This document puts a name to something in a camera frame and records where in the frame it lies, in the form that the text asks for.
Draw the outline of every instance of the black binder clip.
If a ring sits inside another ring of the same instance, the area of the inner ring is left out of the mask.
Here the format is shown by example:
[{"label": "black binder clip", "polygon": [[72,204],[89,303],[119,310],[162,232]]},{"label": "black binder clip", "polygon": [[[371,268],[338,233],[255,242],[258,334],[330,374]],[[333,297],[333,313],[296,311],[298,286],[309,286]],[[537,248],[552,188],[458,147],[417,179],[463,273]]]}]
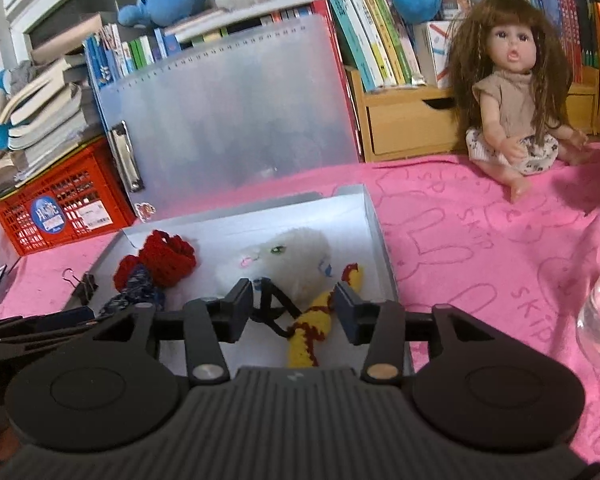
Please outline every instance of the black binder clip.
[{"label": "black binder clip", "polygon": [[78,280],[73,269],[65,269],[62,271],[62,279],[73,285],[74,291],[71,293],[72,298],[78,298],[81,306],[89,306],[91,298],[93,298],[96,290],[98,290],[98,284],[96,283],[93,274],[85,272],[82,275],[82,279]]}]

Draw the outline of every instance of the ribbed black surface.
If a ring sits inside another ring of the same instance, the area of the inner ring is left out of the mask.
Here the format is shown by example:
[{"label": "ribbed black surface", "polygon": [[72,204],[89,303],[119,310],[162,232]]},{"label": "ribbed black surface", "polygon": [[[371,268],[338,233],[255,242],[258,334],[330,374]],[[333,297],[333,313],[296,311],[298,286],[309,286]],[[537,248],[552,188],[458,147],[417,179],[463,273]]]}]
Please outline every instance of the ribbed black surface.
[{"label": "ribbed black surface", "polygon": [[584,463],[567,446],[491,456],[438,436],[390,386],[349,369],[247,368],[198,387],[163,428],[114,451],[26,447],[4,480],[568,480]]}]

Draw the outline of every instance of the doll's leg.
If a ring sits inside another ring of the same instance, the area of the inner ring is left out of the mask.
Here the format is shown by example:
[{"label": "doll's leg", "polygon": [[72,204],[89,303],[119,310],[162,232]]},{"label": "doll's leg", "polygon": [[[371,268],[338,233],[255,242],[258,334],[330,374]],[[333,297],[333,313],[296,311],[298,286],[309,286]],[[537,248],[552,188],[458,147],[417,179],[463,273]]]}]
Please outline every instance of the doll's leg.
[{"label": "doll's leg", "polygon": [[493,180],[508,186],[511,189],[510,200],[515,202],[531,187],[531,182],[525,178],[522,173],[514,170],[510,166],[502,164],[491,164],[483,160],[473,160],[478,168],[483,170]]},{"label": "doll's leg", "polygon": [[562,140],[558,141],[558,158],[570,166],[583,164],[587,162],[590,157],[591,152],[588,152],[587,150],[579,151]]}]

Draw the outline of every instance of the doll's shirt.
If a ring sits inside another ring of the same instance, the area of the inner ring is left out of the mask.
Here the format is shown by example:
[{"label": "doll's shirt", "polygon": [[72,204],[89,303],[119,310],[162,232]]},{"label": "doll's shirt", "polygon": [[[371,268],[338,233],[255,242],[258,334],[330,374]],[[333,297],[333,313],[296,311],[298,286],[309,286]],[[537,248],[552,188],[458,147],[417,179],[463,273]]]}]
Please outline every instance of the doll's shirt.
[{"label": "doll's shirt", "polygon": [[478,81],[473,87],[475,99],[480,102],[480,93],[485,92],[498,101],[500,124],[507,137],[536,134],[531,121],[536,111],[531,94],[531,74],[515,74],[505,70],[494,70],[493,74]]}]

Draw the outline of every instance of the bookshelf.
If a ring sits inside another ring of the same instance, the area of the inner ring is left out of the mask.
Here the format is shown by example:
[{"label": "bookshelf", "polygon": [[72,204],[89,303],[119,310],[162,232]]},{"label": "bookshelf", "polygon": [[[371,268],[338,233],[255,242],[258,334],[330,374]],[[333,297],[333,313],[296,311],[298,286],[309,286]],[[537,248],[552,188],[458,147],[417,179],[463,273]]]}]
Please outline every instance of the bookshelf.
[{"label": "bookshelf", "polygon": [[[347,68],[347,76],[360,121],[365,162],[466,152],[450,89],[425,86],[365,92],[357,70]],[[600,132],[598,70],[583,67],[583,82],[569,90],[567,114],[575,128],[588,134]]]}]

